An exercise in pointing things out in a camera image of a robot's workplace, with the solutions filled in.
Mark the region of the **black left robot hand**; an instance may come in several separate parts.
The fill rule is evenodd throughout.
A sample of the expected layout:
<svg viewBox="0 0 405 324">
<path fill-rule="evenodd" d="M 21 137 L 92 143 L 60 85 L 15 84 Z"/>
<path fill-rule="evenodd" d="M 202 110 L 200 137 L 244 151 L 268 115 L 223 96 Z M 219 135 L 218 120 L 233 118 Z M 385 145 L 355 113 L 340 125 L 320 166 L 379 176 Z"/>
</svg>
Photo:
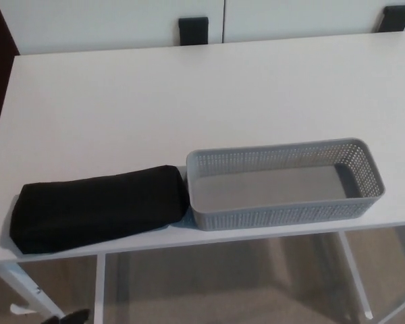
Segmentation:
<svg viewBox="0 0 405 324">
<path fill-rule="evenodd" d="M 77 310 L 62 318 L 57 316 L 50 317 L 43 321 L 41 324 L 85 324 L 90 317 L 89 309 Z"/>
</svg>

